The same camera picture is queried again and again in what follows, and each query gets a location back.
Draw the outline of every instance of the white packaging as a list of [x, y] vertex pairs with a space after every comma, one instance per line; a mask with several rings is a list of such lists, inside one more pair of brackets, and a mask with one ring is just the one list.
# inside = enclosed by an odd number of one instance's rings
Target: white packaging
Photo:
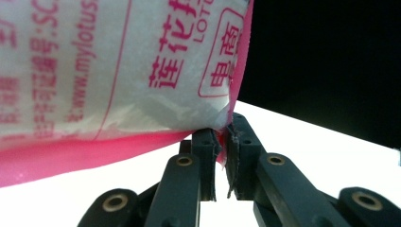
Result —
[[247, 6], [0, 0], [0, 150], [223, 127]]

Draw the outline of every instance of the white table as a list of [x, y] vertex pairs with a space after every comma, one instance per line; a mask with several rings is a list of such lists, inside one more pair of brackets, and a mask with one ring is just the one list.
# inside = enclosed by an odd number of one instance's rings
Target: white table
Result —
[[[286, 155], [321, 191], [337, 197], [344, 187], [371, 189], [401, 206], [399, 152], [237, 102], [267, 152]], [[141, 193], [159, 182], [178, 144], [108, 166], [0, 188], [0, 226], [77, 226], [102, 193], [128, 188]], [[217, 168], [218, 202], [202, 202], [200, 226], [257, 226], [253, 203], [227, 200], [227, 178]]]

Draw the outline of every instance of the red label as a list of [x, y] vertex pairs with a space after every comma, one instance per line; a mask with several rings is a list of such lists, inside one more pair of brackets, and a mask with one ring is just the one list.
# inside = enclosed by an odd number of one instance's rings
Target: red label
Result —
[[243, 17], [232, 9], [225, 9], [218, 22], [218, 30], [198, 91], [201, 97], [227, 96], [234, 72]]

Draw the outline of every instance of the pink plastic bag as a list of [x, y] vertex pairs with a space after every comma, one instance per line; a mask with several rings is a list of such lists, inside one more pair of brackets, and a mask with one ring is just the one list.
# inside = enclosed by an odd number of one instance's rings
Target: pink plastic bag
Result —
[[107, 165], [228, 124], [253, 1], [223, 2], [0, 0], [0, 186]]

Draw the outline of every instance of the screw hole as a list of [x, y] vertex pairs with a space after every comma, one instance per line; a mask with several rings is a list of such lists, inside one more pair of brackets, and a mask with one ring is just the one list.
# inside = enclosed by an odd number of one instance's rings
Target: screw hole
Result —
[[358, 205], [372, 211], [379, 211], [383, 209], [383, 204], [376, 197], [366, 194], [364, 192], [354, 192], [352, 199]]
[[284, 164], [285, 160], [281, 157], [278, 156], [271, 156], [268, 159], [269, 163], [276, 165], [276, 166], [281, 166]]
[[128, 197], [125, 194], [111, 195], [103, 202], [103, 210], [106, 212], [115, 212], [124, 208], [128, 203]]
[[191, 166], [192, 165], [192, 159], [188, 157], [180, 157], [177, 159], [177, 165], [178, 166]]

